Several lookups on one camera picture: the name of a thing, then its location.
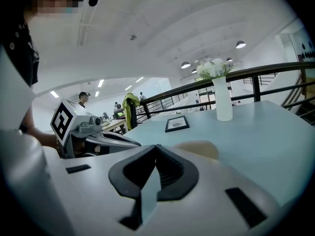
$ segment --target person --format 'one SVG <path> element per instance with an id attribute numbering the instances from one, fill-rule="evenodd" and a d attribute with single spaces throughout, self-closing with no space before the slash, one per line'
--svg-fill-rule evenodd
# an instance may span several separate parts
<path id="1" fill-rule="evenodd" d="M 122 106 L 120 104 L 118 104 L 117 102 L 115 102 L 115 107 L 114 107 L 114 111 L 118 110 L 122 108 Z"/>
<path id="2" fill-rule="evenodd" d="M 142 92 L 140 92 L 140 100 L 145 100 L 146 97 L 142 94 Z"/>
<path id="3" fill-rule="evenodd" d="M 2 19 L 0 44 L 19 72 L 24 81 L 32 87 L 38 82 L 37 70 L 39 53 L 33 44 L 28 23 L 37 15 L 67 13 L 69 9 L 78 7 L 83 0 L 1 0 Z M 89 0 L 90 6 L 95 6 L 97 0 Z M 32 108 L 25 114 L 20 130 L 34 136 L 42 146 L 49 146 L 58 150 L 56 135 L 39 131 L 34 124 Z"/>
<path id="4" fill-rule="evenodd" d="M 81 106 L 81 107 L 84 107 L 85 108 L 85 106 L 84 106 L 84 103 L 86 103 L 88 100 L 89 100 L 89 96 L 90 96 L 90 94 L 89 93 L 86 93 L 86 92 L 80 92 L 80 94 L 79 94 L 79 105 Z"/>

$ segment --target beige cushion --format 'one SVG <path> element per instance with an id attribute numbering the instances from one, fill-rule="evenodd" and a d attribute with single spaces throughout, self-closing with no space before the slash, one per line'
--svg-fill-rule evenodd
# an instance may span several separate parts
<path id="1" fill-rule="evenodd" d="M 177 144 L 174 147 L 212 159 L 217 159 L 219 156 L 217 147 L 209 141 L 184 142 Z"/>

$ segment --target ceiling light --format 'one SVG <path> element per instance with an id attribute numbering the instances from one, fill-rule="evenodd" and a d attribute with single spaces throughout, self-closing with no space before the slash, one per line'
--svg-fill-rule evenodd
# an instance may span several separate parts
<path id="1" fill-rule="evenodd" d="M 183 64 L 182 64 L 182 69 L 185 69 L 185 68 L 187 68 L 187 67 L 190 67 L 190 64 L 188 63 L 188 62 L 183 62 Z"/>
<path id="2" fill-rule="evenodd" d="M 58 98 L 59 96 L 55 93 L 55 91 L 50 92 L 55 98 Z"/>
<path id="3" fill-rule="evenodd" d="M 240 48 L 242 48 L 244 46 L 246 46 L 244 41 L 237 41 L 237 43 L 236 43 L 236 48 L 237 49 L 240 49 Z"/>
<path id="4" fill-rule="evenodd" d="M 97 87 L 100 88 L 102 86 L 103 82 L 104 82 L 104 80 L 100 80 Z"/>
<path id="5" fill-rule="evenodd" d="M 143 77 L 141 77 L 140 79 L 138 79 L 138 80 L 136 81 L 136 83 L 139 82 L 139 81 L 141 81 L 142 79 L 143 79 Z"/>

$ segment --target white vase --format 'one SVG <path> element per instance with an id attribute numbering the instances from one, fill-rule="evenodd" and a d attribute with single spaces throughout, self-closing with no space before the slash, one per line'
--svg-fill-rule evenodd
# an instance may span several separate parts
<path id="1" fill-rule="evenodd" d="M 216 93 L 217 119 L 229 121 L 233 118 L 232 101 L 224 77 L 212 80 Z"/>

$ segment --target person's arm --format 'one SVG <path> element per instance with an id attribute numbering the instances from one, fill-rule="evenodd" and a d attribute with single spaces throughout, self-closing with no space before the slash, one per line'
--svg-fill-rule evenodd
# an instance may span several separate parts
<path id="1" fill-rule="evenodd" d="M 55 150 L 57 149 L 57 137 L 55 134 L 46 134 L 44 132 L 41 132 L 35 127 L 34 119 L 33 119 L 33 113 L 32 113 L 32 106 L 30 106 L 29 110 L 27 111 L 26 115 L 23 119 L 23 124 L 27 126 L 27 134 L 34 136 L 42 146 L 48 146 L 52 147 Z M 76 154 L 79 154 L 82 152 L 82 149 L 84 148 L 84 142 L 77 142 L 74 144 L 74 151 Z M 94 148 L 95 152 L 100 152 L 100 145 L 96 146 Z"/>
<path id="2" fill-rule="evenodd" d="M 56 135 L 46 134 L 44 132 L 41 132 L 35 127 L 33 113 L 32 113 L 32 106 L 30 106 L 29 110 L 24 116 L 23 124 L 26 125 L 26 127 L 28 128 L 27 134 L 34 136 L 36 139 L 38 139 L 42 146 L 48 146 L 48 147 L 57 149 Z"/>

